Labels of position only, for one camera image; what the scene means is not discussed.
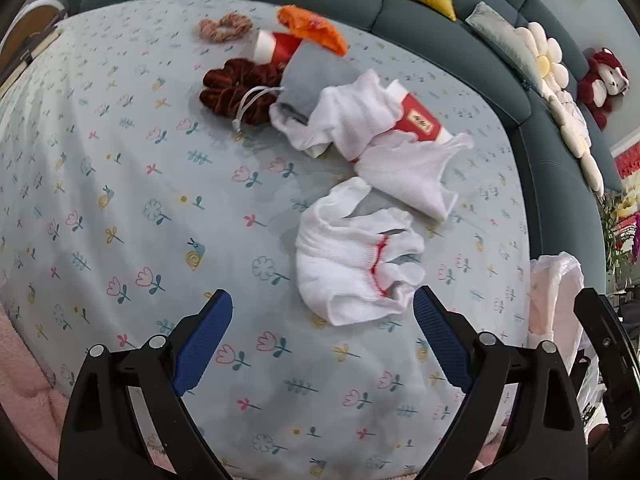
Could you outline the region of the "white knit glove red trim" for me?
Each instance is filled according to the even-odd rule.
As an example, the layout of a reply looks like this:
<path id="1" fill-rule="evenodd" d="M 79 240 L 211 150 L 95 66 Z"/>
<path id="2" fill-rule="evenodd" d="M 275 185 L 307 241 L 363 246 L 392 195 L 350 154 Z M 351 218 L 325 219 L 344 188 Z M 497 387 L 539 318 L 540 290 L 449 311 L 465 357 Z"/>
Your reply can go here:
<path id="1" fill-rule="evenodd" d="M 424 252 L 408 211 L 390 207 L 356 216 L 371 187 L 353 177 L 316 200 L 300 217 L 296 237 L 299 295 L 334 326 L 403 314 L 423 284 L 424 267 L 405 256 Z"/>

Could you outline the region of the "red white paper cup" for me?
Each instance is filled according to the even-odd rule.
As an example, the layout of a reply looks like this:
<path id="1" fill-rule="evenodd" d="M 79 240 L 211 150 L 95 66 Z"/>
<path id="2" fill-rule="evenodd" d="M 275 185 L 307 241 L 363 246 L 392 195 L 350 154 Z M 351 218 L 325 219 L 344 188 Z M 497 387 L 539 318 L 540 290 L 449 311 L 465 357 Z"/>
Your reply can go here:
<path id="1" fill-rule="evenodd" d="M 257 64 L 288 64 L 302 40 L 285 32 L 258 30 L 248 45 L 247 57 Z"/>
<path id="2" fill-rule="evenodd" d="M 398 80 L 387 87 L 387 92 L 402 108 L 402 116 L 396 122 L 395 130 L 412 133 L 418 141 L 444 144 L 452 139 L 452 134 L 407 88 Z"/>

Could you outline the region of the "orange wrapper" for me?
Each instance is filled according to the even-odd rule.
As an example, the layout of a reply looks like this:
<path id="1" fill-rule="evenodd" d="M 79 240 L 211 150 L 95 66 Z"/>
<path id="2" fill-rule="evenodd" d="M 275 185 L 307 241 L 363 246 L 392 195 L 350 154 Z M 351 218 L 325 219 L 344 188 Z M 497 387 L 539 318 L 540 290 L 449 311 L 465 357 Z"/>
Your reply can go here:
<path id="1" fill-rule="evenodd" d="M 298 39 L 318 44 L 342 58 L 348 52 L 348 43 L 343 35 L 319 14 L 288 4 L 280 7 L 277 18 Z"/>

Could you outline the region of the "pink fluffy rug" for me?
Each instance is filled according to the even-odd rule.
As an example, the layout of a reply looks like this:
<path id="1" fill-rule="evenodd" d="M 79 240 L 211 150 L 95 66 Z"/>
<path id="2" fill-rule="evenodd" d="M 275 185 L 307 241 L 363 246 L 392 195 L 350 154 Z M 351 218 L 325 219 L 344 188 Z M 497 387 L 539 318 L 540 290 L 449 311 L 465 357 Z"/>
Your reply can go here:
<path id="1" fill-rule="evenodd" d="M 1 406 L 32 456 L 58 478 L 58 450 L 68 400 L 51 386 L 1 309 Z"/>

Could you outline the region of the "dark green sectional sofa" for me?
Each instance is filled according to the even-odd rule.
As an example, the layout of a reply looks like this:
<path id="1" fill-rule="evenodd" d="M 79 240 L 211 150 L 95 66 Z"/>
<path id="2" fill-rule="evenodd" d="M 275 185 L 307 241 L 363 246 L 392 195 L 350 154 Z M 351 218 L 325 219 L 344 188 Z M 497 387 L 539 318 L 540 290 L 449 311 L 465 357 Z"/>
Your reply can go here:
<path id="1" fill-rule="evenodd" d="M 66 0 L 72 13 L 128 0 Z M 564 143 L 544 99 L 524 84 L 468 22 L 477 3 L 515 26 L 538 23 L 559 41 L 570 81 L 585 76 L 587 61 L 540 0 L 452 0 L 445 18 L 418 0 L 254 0 L 296 4 L 397 44 L 446 70 L 495 111 L 515 151 L 524 185 L 530 250 L 534 256 L 569 252 L 587 286 L 606 285 L 605 241 L 596 198 L 576 157 Z"/>

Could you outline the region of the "potted flowers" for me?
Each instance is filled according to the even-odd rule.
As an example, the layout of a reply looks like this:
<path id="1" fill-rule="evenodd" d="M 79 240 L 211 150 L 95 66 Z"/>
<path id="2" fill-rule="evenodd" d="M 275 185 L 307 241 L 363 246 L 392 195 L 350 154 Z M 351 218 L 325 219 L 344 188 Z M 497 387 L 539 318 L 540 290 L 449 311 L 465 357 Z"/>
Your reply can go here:
<path id="1" fill-rule="evenodd" d="M 604 238 L 605 264 L 609 274 L 633 266 L 639 260 L 639 214 L 622 219 L 623 196 L 604 193 L 599 198 L 599 214 Z"/>

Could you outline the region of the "red white teddy bear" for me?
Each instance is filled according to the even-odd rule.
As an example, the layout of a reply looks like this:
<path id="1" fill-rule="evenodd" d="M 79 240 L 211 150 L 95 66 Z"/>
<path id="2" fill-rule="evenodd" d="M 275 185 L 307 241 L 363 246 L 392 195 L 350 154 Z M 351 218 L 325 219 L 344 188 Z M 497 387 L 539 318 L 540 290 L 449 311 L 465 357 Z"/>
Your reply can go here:
<path id="1" fill-rule="evenodd" d="M 608 48 L 588 58 L 589 70 L 578 82 L 578 101 L 585 104 L 600 129 L 608 123 L 608 115 L 629 90 L 630 81 L 617 56 Z"/>

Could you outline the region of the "white flower plush cushion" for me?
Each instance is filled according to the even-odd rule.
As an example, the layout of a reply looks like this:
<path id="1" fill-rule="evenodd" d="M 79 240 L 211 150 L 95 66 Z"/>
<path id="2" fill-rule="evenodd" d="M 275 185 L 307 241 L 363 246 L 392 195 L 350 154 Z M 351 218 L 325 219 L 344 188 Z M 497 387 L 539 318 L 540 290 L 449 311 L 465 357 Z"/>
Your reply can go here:
<path id="1" fill-rule="evenodd" d="M 562 96 L 570 77 L 562 64 L 563 51 L 560 44 L 555 38 L 548 36 L 537 22 L 529 22 L 525 27 L 515 29 L 515 32 L 535 58 L 536 83 L 540 94 L 545 99 L 549 96 Z"/>

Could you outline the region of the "light blue cushion right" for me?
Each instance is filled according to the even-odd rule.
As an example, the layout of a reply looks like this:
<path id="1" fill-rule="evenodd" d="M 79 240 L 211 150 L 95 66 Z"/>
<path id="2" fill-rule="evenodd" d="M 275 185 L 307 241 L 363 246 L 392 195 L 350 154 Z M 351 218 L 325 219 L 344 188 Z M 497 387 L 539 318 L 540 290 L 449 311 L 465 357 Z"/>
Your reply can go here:
<path id="1" fill-rule="evenodd" d="M 529 87 L 541 92 L 541 78 L 533 52 L 515 28 L 487 3 L 477 3 L 465 19 L 480 38 L 494 50 Z"/>

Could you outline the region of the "white knit glove on cup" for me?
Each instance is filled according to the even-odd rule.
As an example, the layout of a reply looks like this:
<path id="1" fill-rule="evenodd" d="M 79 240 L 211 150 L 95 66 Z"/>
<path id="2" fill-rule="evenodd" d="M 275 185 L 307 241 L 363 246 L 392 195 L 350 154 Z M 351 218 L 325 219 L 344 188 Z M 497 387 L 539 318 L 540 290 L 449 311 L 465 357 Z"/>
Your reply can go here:
<path id="1" fill-rule="evenodd" d="M 403 112 L 378 73 L 366 70 L 351 84 L 324 88 L 306 124 L 286 116 L 279 103 L 270 106 L 269 116 L 297 151 L 316 158 L 333 144 L 344 159 L 355 160 L 375 136 L 392 130 Z"/>

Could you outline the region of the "dark red velvet scrunchie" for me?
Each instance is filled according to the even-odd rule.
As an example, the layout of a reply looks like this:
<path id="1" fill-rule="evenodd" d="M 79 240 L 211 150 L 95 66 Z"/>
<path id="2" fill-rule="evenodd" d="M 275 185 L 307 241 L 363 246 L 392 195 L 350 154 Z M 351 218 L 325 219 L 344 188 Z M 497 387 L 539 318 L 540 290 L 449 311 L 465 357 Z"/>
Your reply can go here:
<path id="1" fill-rule="evenodd" d="M 205 74 L 200 101 L 215 115 L 234 119 L 244 96 L 258 87 L 246 99 L 247 104 L 262 87 L 279 87 L 283 70 L 284 66 L 278 64 L 256 64 L 247 58 L 230 58 L 221 68 Z"/>

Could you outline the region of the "book on table edge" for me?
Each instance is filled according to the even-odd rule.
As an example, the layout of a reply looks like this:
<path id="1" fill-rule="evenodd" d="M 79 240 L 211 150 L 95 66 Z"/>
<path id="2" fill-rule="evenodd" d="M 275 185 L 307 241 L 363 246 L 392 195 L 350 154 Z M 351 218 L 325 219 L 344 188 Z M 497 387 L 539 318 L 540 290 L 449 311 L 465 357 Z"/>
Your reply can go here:
<path id="1" fill-rule="evenodd" d="M 36 58 L 39 58 L 40 55 L 43 54 L 51 44 L 61 36 L 61 32 L 57 29 L 53 29 L 50 34 L 44 38 L 40 44 L 37 44 L 32 50 L 26 50 L 14 63 L 14 67 L 9 73 L 2 76 L 2 85 L 0 98 L 3 98 L 6 95 L 11 87 L 21 78 L 24 71 L 35 62 Z"/>

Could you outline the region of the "round wooden side table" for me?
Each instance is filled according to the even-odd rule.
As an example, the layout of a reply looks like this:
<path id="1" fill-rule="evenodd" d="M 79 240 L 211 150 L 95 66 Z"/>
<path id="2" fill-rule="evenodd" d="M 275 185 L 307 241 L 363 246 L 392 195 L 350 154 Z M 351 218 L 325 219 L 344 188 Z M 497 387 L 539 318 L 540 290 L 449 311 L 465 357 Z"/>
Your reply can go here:
<path id="1" fill-rule="evenodd" d="M 58 0 L 35 0 L 23 6 L 1 40 L 1 70 L 9 66 L 29 38 L 40 34 L 65 14 L 65 6 Z"/>

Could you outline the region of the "pink brown scrunchie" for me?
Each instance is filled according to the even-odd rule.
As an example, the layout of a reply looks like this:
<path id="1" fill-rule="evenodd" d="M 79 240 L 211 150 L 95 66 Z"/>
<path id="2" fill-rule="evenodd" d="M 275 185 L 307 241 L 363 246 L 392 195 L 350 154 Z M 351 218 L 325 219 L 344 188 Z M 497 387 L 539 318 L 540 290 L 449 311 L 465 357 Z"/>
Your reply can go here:
<path id="1" fill-rule="evenodd" d="M 213 44 L 224 44 L 243 38 L 252 29 L 252 20 L 236 12 L 228 13 L 217 21 L 203 18 L 198 22 L 198 36 Z"/>

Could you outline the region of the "grey drawstring pouch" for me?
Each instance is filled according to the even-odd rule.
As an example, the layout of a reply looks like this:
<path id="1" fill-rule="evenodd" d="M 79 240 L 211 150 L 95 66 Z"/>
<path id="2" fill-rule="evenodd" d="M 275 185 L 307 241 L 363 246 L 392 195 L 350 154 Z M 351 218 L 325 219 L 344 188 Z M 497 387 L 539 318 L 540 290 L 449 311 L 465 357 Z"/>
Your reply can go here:
<path id="1" fill-rule="evenodd" d="M 352 84 L 361 74 L 357 64 L 310 42 L 303 42 L 286 64 L 280 84 L 254 84 L 244 93 L 232 127 L 240 132 L 243 115 L 268 94 L 277 96 L 277 108 L 285 118 L 293 118 L 306 126 L 323 89 Z"/>

